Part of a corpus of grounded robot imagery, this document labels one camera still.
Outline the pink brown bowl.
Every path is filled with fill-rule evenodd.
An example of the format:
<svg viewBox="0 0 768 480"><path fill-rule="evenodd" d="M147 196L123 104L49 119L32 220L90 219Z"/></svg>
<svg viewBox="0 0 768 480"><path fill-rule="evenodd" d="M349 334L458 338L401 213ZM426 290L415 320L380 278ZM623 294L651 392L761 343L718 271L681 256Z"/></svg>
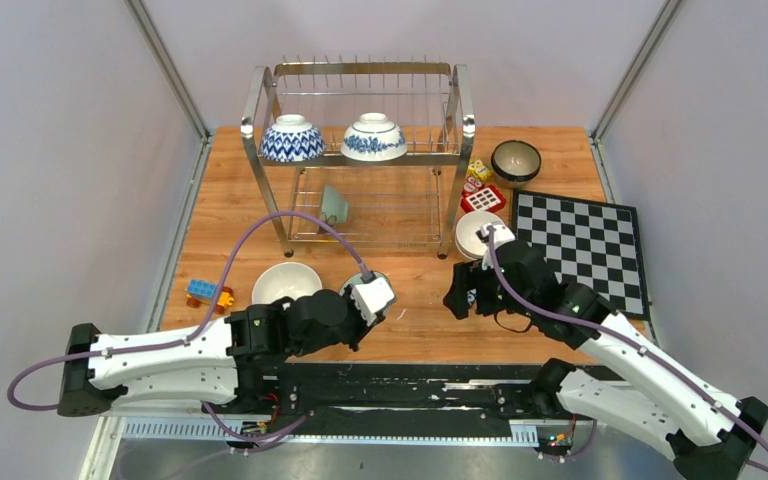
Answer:
<svg viewBox="0 0 768 480"><path fill-rule="evenodd" d="M534 180L536 178L535 175L525 175L525 176L504 176L495 174L493 179L497 186L508 188L508 189L519 189L523 188L528 182Z"/></svg>

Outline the steel two-tier dish rack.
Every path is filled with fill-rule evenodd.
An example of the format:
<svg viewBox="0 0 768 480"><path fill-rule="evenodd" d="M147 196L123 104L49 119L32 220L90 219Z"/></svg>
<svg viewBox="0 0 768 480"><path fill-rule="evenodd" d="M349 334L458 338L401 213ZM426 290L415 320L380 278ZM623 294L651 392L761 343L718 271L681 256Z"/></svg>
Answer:
<svg viewBox="0 0 768 480"><path fill-rule="evenodd" d="M428 59L259 66L240 122L286 256L331 226L360 247L448 257L475 135L468 67Z"/></svg>

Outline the cream bowl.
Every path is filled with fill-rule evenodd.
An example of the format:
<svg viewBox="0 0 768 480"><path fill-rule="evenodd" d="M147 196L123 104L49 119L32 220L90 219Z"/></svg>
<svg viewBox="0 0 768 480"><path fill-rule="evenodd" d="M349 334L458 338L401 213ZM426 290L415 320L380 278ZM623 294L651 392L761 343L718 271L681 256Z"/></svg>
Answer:
<svg viewBox="0 0 768 480"><path fill-rule="evenodd" d="M495 213L488 211L472 211L465 213L455 227L455 245L458 251L470 260L481 259L487 251L478 232L485 224L505 222Z"/></svg>

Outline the small celadon cup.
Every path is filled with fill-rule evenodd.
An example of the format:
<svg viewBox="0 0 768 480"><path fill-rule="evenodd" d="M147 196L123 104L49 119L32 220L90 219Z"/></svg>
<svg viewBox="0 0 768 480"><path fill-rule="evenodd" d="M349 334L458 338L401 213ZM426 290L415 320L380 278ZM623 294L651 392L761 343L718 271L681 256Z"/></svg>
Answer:
<svg viewBox="0 0 768 480"><path fill-rule="evenodd" d="M348 219L349 204L340 192L331 185L323 187L319 218L331 227L345 223Z"/></svg>
<svg viewBox="0 0 768 480"><path fill-rule="evenodd" d="M340 294L349 300L368 325L384 318L397 299L386 275L377 271L371 274L373 279L367 279L362 274L352 276L340 290Z"/></svg>

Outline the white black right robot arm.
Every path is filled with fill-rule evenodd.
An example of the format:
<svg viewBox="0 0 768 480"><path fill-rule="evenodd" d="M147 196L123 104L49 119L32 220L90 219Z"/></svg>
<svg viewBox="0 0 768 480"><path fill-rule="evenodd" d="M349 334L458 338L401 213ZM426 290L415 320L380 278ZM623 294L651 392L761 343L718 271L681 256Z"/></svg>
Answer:
<svg viewBox="0 0 768 480"><path fill-rule="evenodd" d="M458 319L475 312L527 317L546 337L597 359L636 389L610 387L556 358L532 380L544 417L562 411L608 423L651 446L685 479L736 479L758 445L768 406L739 399L693 374L641 335L590 287L561 283L540 251L498 233L477 234L482 257L455 264L444 305Z"/></svg>

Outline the dark blue floral bowl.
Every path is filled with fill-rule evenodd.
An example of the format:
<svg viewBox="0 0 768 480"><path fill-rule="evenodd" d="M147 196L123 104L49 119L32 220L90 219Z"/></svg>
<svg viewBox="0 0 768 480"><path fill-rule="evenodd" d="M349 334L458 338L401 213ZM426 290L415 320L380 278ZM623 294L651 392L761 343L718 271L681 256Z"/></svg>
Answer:
<svg viewBox="0 0 768 480"><path fill-rule="evenodd" d="M536 147L521 140L507 140L496 146L491 155L494 174L504 176L535 175L542 168L542 155Z"/></svg>

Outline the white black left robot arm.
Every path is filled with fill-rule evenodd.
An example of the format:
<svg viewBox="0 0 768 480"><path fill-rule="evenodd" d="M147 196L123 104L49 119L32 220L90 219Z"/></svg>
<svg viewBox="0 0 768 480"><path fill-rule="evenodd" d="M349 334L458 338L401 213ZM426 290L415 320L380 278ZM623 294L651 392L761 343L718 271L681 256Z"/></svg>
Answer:
<svg viewBox="0 0 768 480"><path fill-rule="evenodd" d="M125 336L79 324L67 343L56 412L85 417L133 402L193 400L253 413L266 400L265 368L337 344L357 350L393 301L388 289L358 284L253 304L203 331Z"/></svg>

